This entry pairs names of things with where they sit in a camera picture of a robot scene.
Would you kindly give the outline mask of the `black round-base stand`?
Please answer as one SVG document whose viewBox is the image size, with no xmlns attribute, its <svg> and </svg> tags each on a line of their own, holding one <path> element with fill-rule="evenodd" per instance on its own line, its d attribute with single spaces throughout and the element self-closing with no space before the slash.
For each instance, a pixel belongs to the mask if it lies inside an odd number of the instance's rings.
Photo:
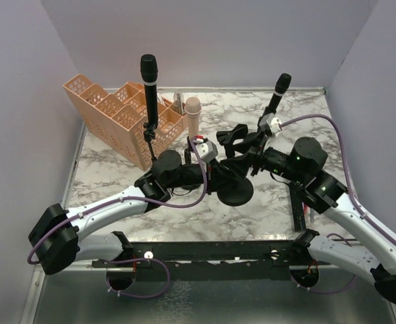
<svg viewBox="0 0 396 324">
<path fill-rule="evenodd" d="M 258 131 L 261 131 L 267 136 L 270 136 L 272 134 L 271 122 L 274 117 L 275 114 L 269 109 L 269 107 L 265 107 L 262 116 L 258 119 Z"/>
<path fill-rule="evenodd" d="M 194 152 L 192 145 L 190 144 L 190 138 L 186 138 L 186 148 L 183 151 L 184 161 L 186 165 L 192 164 L 192 153 Z"/>
<path fill-rule="evenodd" d="M 236 140 L 243 140 L 248 134 L 246 124 L 238 124 L 232 130 L 218 131 L 216 134 L 218 143 L 225 149 L 226 158 L 236 157 L 233 149 Z M 233 185 L 217 192 L 219 200 L 225 205 L 238 207 L 251 200 L 254 194 L 253 185 L 247 178 L 241 178 L 233 173 Z"/>
</svg>

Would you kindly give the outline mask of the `black slim microphone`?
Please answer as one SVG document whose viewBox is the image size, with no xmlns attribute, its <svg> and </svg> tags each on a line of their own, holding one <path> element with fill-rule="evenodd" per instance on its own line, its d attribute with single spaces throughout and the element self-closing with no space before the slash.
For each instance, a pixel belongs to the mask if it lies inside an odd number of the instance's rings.
<svg viewBox="0 0 396 324">
<path fill-rule="evenodd" d="M 287 73 L 282 73 L 275 84 L 273 95 L 267 106 L 273 113 L 276 113 L 277 107 L 279 106 L 279 103 L 281 102 L 283 95 L 289 89 L 290 84 L 291 84 L 291 75 Z"/>
</svg>

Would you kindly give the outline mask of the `beige microphone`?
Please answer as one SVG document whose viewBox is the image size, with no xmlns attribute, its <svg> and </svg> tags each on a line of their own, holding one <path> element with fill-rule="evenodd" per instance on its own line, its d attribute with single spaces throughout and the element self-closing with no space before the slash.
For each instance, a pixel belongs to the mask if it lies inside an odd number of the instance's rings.
<svg viewBox="0 0 396 324">
<path fill-rule="evenodd" d="M 188 137 L 189 139 L 192 139 L 199 135 L 200 114 L 202 111 L 202 105 L 199 98 L 188 98 L 185 103 L 184 111 L 186 113 L 188 123 Z"/>
</svg>

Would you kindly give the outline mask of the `black tripod mic stand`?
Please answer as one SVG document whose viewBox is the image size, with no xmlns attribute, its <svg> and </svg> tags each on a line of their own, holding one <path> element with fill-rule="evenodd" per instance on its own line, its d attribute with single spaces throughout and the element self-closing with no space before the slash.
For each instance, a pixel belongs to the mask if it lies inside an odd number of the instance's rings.
<svg viewBox="0 0 396 324">
<path fill-rule="evenodd" d="M 154 153 L 154 149 L 152 147 L 152 141 L 155 139 L 156 128 L 157 128 L 157 126 L 155 124 L 152 124 L 150 122 L 144 123 L 144 140 L 146 141 L 146 143 L 148 145 L 152 163 L 154 163 L 157 160 L 156 155 Z"/>
</svg>

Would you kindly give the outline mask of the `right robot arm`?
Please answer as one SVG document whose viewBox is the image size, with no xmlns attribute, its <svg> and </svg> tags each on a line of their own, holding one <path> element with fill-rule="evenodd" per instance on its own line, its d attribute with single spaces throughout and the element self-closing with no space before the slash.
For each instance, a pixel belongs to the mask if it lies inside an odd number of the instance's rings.
<svg viewBox="0 0 396 324">
<path fill-rule="evenodd" d="M 396 234 L 351 198 L 347 186 L 323 170 L 328 155 L 316 139 L 299 138 L 290 154 L 266 148 L 267 139 L 262 132 L 217 132 L 227 155 L 224 164 L 251 176 L 268 171 L 287 180 L 305 205 L 338 223 L 364 247 L 357 250 L 306 231 L 303 245 L 313 259 L 369 281 L 383 298 L 396 304 Z"/>
</svg>

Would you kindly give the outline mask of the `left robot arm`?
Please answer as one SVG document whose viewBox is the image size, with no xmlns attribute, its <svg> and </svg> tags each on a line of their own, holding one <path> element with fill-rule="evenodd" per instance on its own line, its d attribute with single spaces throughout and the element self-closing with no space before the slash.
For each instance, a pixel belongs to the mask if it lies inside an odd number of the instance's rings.
<svg viewBox="0 0 396 324">
<path fill-rule="evenodd" d="M 96 231 L 126 217 L 143 215 L 159 207 L 178 209 L 170 202 L 170 190 L 201 186 L 202 193 L 188 209 L 212 192 L 232 197 L 238 177 L 205 145 L 200 145 L 195 164 L 184 164 L 178 152 L 166 150 L 134 185 L 89 205 L 64 209 L 59 203 L 45 209 L 30 231 L 30 265 L 41 265 L 47 275 L 58 273 L 79 260 L 115 260 L 123 250 L 118 234 L 97 236 Z"/>
</svg>

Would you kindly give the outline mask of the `black microphone silver grille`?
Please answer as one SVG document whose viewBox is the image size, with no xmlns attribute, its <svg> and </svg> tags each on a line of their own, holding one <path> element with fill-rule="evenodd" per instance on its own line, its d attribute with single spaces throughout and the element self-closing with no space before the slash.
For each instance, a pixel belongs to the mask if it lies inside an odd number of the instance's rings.
<svg viewBox="0 0 396 324">
<path fill-rule="evenodd" d="M 291 202 L 291 214 L 293 219 L 293 228 L 295 232 L 302 232 L 306 229 L 306 220 L 304 216 L 304 207 L 300 196 L 298 195 L 298 191 L 294 184 L 290 183 L 288 185 L 289 188 L 289 197 Z"/>
</svg>

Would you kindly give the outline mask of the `pens in white packet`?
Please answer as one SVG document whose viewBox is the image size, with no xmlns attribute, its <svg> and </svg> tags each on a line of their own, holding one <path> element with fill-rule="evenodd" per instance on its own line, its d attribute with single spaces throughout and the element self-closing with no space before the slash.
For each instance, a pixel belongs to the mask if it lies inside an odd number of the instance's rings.
<svg viewBox="0 0 396 324">
<path fill-rule="evenodd" d="M 310 223 L 314 223 L 314 209 L 307 205 L 303 205 L 304 217 L 308 217 Z"/>
</svg>

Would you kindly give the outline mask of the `clear ruler in organizer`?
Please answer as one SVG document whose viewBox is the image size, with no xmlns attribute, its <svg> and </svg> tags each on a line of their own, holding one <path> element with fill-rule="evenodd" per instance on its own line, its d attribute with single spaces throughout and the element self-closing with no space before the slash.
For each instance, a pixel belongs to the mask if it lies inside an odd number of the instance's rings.
<svg viewBox="0 0 396 324">
<path fill-rule="evenodd" d="M 184 115 L 184 97 L 182 92 L 175 92 L 173 95 L 173 110 L 180 115 Z"/>
</svg>

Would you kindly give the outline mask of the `markers in organizer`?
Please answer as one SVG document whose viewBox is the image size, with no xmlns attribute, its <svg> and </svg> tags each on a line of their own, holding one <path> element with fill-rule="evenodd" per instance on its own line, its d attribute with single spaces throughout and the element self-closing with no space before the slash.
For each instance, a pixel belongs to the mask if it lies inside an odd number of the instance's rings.
<svg viewBox="0 0 396 324">
<path fill-rule="evenodd" d="M 164 101 L 164 98 L 160 95 L 160 94 L 158 94 L 157 95 L 157 101 L 161 104 L 161 105 L 163 105 L 163 106 L 167 106 L 167 104 L 166 104 L 166 102 Z"/>
</svg>

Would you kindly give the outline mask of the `peach plastic desk organizer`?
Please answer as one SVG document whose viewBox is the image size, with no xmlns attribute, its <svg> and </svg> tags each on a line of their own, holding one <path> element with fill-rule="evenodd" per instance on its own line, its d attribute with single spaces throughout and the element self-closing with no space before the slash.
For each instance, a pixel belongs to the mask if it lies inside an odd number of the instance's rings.
<svg viewBox="0 0 396 324">
<path fill-rule="evenodd" d="M 127 82 L 109 94 L 99 84 L 78 74 L 63 85 L 88 130 L 143 171 L 151 166 L 144 140 L 146 99 L 144 85 Z"/>
</svg>

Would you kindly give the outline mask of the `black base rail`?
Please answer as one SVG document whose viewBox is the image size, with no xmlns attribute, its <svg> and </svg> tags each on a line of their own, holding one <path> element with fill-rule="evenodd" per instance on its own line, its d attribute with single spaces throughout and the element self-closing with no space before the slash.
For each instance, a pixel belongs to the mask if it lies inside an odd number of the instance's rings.
<svg viewBox="0 0 396 324">
<path fill-rule="evenodd" d="M 98 254 L 92 266 L 115 279 L 137 281 L 288 280 L 290 269 L 313 264 L 302 243 L 293 240 L 215 242 L 130 242 L 110 261 Z"/>
</svg>

